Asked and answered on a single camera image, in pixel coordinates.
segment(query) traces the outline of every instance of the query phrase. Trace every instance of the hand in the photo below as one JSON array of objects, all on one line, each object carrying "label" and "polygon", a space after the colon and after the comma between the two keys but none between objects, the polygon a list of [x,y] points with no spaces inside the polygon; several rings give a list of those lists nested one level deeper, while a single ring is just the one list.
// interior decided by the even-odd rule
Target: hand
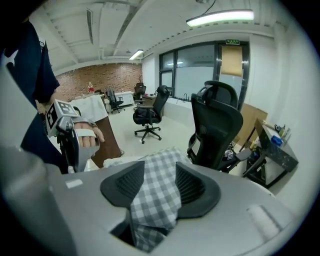
[{"label": "hand", "polygon": [[[74,124],[74,129],[89,129],[93,130],[93,132],[96,134],[100,142],[105,142],[104,135],[102,134],[102,131],[98,127],[92,127],[87,122],[77,122]],[[96,145],[95,137],[92,136],[83,136],[79,137],[79,145],[83,148],[89,148]]]}]

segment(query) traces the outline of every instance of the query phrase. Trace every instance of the brick wall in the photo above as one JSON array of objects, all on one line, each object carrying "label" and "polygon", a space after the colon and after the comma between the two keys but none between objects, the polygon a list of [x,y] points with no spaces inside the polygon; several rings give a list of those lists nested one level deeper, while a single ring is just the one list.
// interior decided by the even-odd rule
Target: brick wall
[{"label": "brick wall", "polygon": [[[107,88],[113,88],[115,93],[132,91],[136,83],[142,81],[142,65],[130,63],[93,65],[76,69],[58,75],[56,78],[60,86],[56,89],[62,93],[68,101],[77,96],[88,93],[88,84],[94,90],[106,92]],[[38,111],[44,113],[45,109],[37,104]]]}]

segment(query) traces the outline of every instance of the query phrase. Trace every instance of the exit sign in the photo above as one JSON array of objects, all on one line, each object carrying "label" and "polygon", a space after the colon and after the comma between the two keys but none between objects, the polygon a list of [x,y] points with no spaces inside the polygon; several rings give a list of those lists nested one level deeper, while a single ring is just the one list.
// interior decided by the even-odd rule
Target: exit sign
[{"label": "exit sign", "polygon": [[226,39],[225,43],[227,45],[240,45],[239,40],[236,40],[236,39]]}]

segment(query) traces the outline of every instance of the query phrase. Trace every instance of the black desk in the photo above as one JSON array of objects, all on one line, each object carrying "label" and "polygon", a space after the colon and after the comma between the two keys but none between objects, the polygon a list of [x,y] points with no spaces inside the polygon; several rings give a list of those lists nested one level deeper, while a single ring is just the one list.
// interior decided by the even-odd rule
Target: black desk
[{"label": "black desk", "polygon": [[[255,130],[258,133],[261,144],[261,147],[258,147],[260,151],[260,157],[253,164],[250,164],[247,160],[246,171],[242,176],[247,177],[253,182],[256,182],[268,189],[282,179],[288,172],[291,172],[297,166],[298,160],[287,142],[283,142],[281,146],[277,146],[271,142],[272,135],[268,131],[268,128],[263,124],[263,121],[260,119],[255,121],[254,128],[240,151],[245,147],[246,144],[249,143],[250,138]],[[266,157],[270,158],[284,169],[284,171],[269,184],[266,184],[263,179],[254,175],[254,173],[257,172],[257,168]]]}]

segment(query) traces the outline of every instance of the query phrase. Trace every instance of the air vent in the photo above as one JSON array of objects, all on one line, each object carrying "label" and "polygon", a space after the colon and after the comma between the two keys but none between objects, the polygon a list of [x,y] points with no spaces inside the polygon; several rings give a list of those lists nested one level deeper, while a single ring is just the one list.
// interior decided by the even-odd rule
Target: air vent
[{"label": "air vent", "polygon": [[94,44],[94,40],[92,36],[92,10],[86,9],[86,21],[88,23],[90,42],[91,44]]}]

